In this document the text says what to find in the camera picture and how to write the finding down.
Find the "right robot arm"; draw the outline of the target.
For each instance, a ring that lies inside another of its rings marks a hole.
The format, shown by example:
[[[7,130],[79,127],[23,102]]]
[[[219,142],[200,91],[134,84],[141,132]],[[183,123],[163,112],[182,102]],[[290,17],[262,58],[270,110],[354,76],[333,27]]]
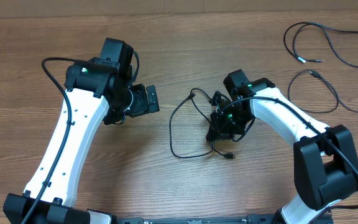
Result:
[[[295,197],[270,215],[248,215],[247,223],[332,223],[331,210],[358,191],[358,156],[351,132],[310,117],[267,78],[249,81],[242,70],[216,91],[206,140],[244,137],[256,119],[266,122],[293,149]]]

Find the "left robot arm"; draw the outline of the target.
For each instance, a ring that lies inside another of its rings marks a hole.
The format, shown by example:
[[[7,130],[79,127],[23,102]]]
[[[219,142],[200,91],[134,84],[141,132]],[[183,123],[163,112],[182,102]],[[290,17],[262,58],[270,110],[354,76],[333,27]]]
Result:
[[[71,59],[62,109],[43,159],[20,195],[8,194],[3,212],[11,223],[116,223],[115,215],[77,210],[78,184],[101,123],[122,125],[159,111],[156,88],[136,84],[137,52],[123,40],[107,38],[99,57]]]

